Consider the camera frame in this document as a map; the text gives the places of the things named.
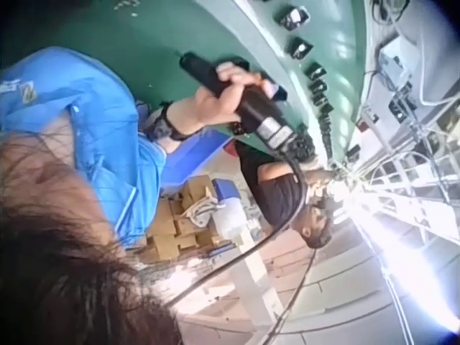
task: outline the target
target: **black t-shirt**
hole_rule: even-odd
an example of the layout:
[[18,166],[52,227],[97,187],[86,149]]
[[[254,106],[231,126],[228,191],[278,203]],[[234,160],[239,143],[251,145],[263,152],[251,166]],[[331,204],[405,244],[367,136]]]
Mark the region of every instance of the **black t-shirt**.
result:
[[240,142],[235,144],[235,148],[239,154],[241,172],[260,211],[270,225],[279,226],[288,219],[298,205],[300,190],[294,175],[287,174],[259,183],[257,177],[259,166],[277,160]]

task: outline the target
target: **black power tool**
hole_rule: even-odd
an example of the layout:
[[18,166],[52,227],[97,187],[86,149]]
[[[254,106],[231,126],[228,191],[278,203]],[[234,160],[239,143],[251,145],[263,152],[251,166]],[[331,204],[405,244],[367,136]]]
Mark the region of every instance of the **black power tool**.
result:
[[[219,80],[214,65],[193,52],[182,55],[179,63],[183,70],[217,97],[230,85]],[[288,126],[275,102],[258,86],[247,86],[244,89],[236,112],[244,128],[254,132],[271,151],[295,159],[298,151],[305,149],[304,145],[299,145],[303,140]]]

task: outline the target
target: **wrist strap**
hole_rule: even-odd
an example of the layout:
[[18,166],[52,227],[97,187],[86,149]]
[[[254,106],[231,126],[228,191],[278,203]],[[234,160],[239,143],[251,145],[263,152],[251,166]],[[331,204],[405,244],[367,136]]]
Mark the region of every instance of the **wrist strap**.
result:
[[169,137],[176,142],[184,142],[188,138],[192,137],[192,134],[182,134],[171,124],[170,120],[167,119],[167,110],[170,108],[172,102],[161,102],[162,107],[160,115],[148,126],[144,132],[151,142],[158,139]]

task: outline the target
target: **worker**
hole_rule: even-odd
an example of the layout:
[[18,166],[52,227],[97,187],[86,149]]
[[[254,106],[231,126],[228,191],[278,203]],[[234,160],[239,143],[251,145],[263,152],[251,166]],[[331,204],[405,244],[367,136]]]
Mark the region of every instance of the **worker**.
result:
[[[217,72],[231,82],[219,99],[199,88],[139,124],[124,82],[79,52],[49,47],[2,71],[7,344],[182,343],[175,316],[143,293],[125,249],[154,217],[167,154],[205,126],[239,120],[244,87],[257,78],[231,63]],[[270,83],[261,87],[270,95]]]
[[[299,203],[300,189],[289,164],[276,160],[258,149],[235,141],[241,173],[256,204],[269,225],[276,229],[288,220]],[[325,187],[332,180],[331,171],[313,168],[317,159],[303,164],[305,181],[309,185],[305,206],[293,219],[290,228],[297,231],[312,249],[326,246],[331,240],[333,219]]]

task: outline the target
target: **blue shirt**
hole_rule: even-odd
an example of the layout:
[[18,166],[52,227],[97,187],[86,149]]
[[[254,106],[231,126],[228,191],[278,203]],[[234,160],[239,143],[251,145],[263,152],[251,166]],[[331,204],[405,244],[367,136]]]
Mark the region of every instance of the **blue shirt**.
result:
[[73,127],[76,168],[129,247],[155,215],[166,154],[138,133],[127,86],[99,61],[61,47],[40,50],[2,71],[2,134],[40,133],[65,109]]

